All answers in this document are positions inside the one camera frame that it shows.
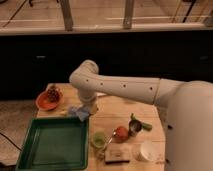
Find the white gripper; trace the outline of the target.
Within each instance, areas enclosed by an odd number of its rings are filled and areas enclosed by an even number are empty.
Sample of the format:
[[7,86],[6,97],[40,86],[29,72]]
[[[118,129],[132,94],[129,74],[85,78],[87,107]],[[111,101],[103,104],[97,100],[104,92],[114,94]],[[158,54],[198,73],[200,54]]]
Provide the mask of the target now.
[[83,106],[88,110],[90,114],[96,114],[98,111],[97,106],[97,94],[93,91],[80,90],[78,92],[78,97],[83,104]]

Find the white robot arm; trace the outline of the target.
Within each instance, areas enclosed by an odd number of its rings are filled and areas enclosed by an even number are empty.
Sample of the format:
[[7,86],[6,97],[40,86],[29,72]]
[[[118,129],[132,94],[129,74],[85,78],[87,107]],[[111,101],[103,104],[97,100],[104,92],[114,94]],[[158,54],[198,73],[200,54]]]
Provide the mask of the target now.
[[213,83],[104,76],[92,60],[83,61],[69,81],[84,104],[92,103],[102,92],[164,108],[164,170],[213,171]]

